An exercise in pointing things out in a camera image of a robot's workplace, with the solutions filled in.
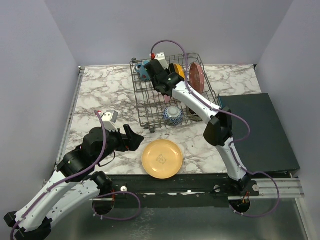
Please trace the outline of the dark blue box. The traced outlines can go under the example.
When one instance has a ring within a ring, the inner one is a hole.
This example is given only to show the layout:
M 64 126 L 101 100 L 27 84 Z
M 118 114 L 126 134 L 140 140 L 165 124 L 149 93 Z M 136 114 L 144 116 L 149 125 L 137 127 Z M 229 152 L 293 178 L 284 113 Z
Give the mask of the dark blue box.
M 235 143 L 250 172 L 295 172 L 300 165 L 267 93 L 220 96 L 222 107 L 243 118 L 250 127 L 246 140 Z

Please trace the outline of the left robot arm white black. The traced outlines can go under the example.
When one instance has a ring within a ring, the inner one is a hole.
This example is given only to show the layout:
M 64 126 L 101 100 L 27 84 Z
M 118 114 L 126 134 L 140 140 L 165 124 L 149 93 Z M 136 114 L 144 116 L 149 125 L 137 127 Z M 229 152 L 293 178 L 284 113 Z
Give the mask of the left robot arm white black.
M 95 167 L 116 152 L 136 151 L 144 140 L 128 124 L 123 128 L 125 133 L 104 126 L 91 129 L 82 144 L 64 156 L 37 195 L 21 210 L 4 216 L 10 239 L 44 240 L 55 223 L 85 201 L 113 197 L 112 180 Z

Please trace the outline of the grey wire dish rack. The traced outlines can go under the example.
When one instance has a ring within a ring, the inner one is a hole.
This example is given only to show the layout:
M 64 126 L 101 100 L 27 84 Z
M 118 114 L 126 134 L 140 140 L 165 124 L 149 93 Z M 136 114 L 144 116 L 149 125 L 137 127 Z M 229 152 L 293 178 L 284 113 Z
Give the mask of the grey wire dish rack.
M 165 57 L 168 64 L 179 64 L 186 69 L 186 61 L 183 54 L 168 55 Z M 183 120 L 181 125 L 188 125 L 195 123 L 188 117 L 187 106 L 177 99 L 171 98 L 169 103 L 165 103 L 164 96 L 154 90 L 151 81 L 142 81 L 139 79 L 139 74 L 135 71 L 135 65 L 142 63 L 144 60 L 148 59 L 136 59 L 132 58 L 130 62 L 131 78 L 134 88 L 134 95 L 136 100 L 136 108 L 138 111 L 138 118 L 140 126 L 147 130 L 149 129 L 151 133 L 155 132 L 156 128 L 161 128 L 169 126 L 165 123 L 163 119 L 163 112 L 165 108 L 175 106 L 182 110 Z M 221 105 L 218 96 L 213 90 L 211 83 L 208 79 L 206 69 L 202 59 L 197 53 L 187 53 L 188 70 L 190 70 L 190 65 L 195 62 L 200 64 L 204 73 L 204 92 L 201 94 L 208 101 Z

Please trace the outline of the plain pink plate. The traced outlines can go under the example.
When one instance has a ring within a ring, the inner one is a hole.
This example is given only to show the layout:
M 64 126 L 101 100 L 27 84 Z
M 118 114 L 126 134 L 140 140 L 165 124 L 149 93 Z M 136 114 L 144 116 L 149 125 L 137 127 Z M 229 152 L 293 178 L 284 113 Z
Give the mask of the plain pink plate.
M 172 99 L 170 96 L 166 96 L 166 95 L 163 98 L 165 103 L 169 103 Z

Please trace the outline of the pink dotted plate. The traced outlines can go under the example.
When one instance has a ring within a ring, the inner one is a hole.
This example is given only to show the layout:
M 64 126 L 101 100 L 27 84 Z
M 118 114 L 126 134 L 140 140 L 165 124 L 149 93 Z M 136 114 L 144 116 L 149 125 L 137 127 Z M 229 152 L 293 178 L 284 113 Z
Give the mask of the pink dotted plate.
M 190 65 L 189 84 L 199 94 L 204 92 L 205 76 L 202 67 L 197 62 Z

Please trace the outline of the dark brown patterned bowl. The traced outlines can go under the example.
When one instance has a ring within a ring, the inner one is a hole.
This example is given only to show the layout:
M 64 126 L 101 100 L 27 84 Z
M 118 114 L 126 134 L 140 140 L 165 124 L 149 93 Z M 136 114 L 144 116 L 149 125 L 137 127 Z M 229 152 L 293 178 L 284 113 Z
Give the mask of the dark brown patterned bowl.
M 187 108 L 188 118 L 194 122 L 202 122 L 203 120 L 189 107 Z

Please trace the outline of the tan bear print plate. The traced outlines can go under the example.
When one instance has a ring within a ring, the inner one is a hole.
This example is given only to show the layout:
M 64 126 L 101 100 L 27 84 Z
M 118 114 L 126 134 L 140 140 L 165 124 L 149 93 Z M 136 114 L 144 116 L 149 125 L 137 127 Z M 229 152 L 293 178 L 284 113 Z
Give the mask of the tan bear print plate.
M 150 176 L 163 180 L 180 171 L 184 156 L 176 143 L 168 139 L 157 139 L 144 148 L 141 162 Z

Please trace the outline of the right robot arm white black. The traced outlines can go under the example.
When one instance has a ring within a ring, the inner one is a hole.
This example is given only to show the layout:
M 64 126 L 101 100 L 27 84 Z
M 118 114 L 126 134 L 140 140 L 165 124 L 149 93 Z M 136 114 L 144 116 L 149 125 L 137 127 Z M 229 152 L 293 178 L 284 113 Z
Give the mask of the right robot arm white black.
M 235 118 L 236 115 L 231 113 L 228 107 L 220 108 L 207 100 L 189 85 L 186 78 L 175 71 L 169 73 L 158 60 L 151 60 L 144 68 L 155 91 L 182 102 L 206 124 L 203 137 L 208 144 L 218 150 L 231 182 L 230 191 L 236 196 L 247 192 L 252 177 L 235 147 L 232 117 Z

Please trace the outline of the blue mug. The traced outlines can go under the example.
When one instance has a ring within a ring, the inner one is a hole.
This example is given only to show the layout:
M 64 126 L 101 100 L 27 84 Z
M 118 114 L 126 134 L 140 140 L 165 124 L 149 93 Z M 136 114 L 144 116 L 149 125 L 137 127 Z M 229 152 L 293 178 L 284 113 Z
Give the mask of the blue mug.
M 148 64 L 149 60 L 143 60 L 142 63 L 139 63 L 134 66 L 134 70 L 138 73 L 139 79 L 144 82 L 150 81 L 150 76 L 145 68 L 145 65 Z

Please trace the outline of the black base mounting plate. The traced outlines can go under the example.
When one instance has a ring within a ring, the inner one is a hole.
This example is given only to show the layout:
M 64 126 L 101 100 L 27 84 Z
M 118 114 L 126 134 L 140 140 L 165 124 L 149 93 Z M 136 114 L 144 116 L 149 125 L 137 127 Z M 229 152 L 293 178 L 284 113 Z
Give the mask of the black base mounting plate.
M 112 189 L 121 187 L 138 196 L 142 208 L 227 208 L 229 200 L 240 200 L 246 194 L 259 196 L 257 182 L 246 179 L 245 186 L 222 174 L 177 174 L 168 179 L 150 175 L 110 175 Z

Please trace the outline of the red blue patterned bowl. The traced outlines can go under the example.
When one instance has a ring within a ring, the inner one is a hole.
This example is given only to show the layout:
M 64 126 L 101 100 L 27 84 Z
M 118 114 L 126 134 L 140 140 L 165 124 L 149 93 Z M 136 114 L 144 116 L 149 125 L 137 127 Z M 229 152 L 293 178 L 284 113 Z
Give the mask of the red blue patterned bowl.
M 183 122 L 183 112 L 176 106 L 166 107 L 163 111 L 163 119 L 169 126 L 178 126 Z

